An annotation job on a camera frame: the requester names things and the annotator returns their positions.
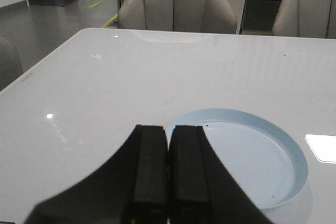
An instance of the light blue plate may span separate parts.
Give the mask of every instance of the light blue plate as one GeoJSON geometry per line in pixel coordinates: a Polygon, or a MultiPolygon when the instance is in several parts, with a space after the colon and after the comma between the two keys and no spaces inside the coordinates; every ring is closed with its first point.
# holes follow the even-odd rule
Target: light blue plate
{"type": "Polygon", "coordinates": [[[203,126],[219,159],[259,209],[288,202],[307,182],[308,164],[299,145],[260,117],[228,109],[197,110],[167,127],[168,140],[176,125],[203,126]]]}

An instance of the chair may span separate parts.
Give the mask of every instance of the chair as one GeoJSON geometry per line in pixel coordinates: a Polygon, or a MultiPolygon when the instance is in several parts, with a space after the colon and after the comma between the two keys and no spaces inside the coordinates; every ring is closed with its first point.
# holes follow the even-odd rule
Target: chair
{"type": "Polygon", "coordinates": [[[0,37],[0,90],[23,74],[19,54],[8,40],[0,37]]]}
{"type": "Polygon", "coordinates": [[[237,20],[227,0],[125,0],[118,13],[118,28],[236,32],[237,20]]]}
{"type": "Polygon", "coordinates": [[[336,38],[336,0],[282,0],[275,36],[336,38]]]}

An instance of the gray floor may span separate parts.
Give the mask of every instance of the gray floor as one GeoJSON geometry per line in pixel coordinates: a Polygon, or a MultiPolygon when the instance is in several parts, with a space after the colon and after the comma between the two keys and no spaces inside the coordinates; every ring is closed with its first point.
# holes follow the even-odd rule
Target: gray floor
{"type": "Polygon", "coordinates": [[[31,5],[0,15],[0,36],[17,48],[26,71],[81,29],[101,27],[117,13],[117,0],[79,0],[65,7],[31,5]],[[84,6],[105,1],[96,8],[84,6]]]}

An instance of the white table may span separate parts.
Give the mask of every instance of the white table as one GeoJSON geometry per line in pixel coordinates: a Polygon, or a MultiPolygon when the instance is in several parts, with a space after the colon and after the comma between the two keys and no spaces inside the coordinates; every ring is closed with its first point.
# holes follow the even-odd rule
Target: white table
{"type": "Polygon", "coordinates": [[[279,126],[307,157],[306,187],[266,215],[335,223],[336,164],[319,162],[305,141],[336,136],[335,52],[331,39],[80,31],[0,93],[0,221],[23,222],[98,168],[136,124],[228,108],[279,126]]]}

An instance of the black object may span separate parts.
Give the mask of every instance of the black object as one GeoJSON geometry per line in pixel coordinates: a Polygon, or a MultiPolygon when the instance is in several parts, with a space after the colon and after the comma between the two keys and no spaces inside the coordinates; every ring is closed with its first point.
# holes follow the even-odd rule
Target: black object
{"type": "Polygon", "coordinates": [[[271,224],[223,166],[201,126],[177,126],[170,150],[172,224],[271,224]]]}
{"type": "Polygon", "coordinates": [[[196,127],[177,126],[169,147],[171,224],[215,224],[196,127]]]}
{"type": "Polygon", "coordinates": [[[247,0],[244,30],[271,31],[281,1],[247,0]]]}
{"type": "Polygon", "coordinates": [[[137,125],[119,150],[78,184],[39,203],[26,224],[166,224],[164,130],[137,125]]]}

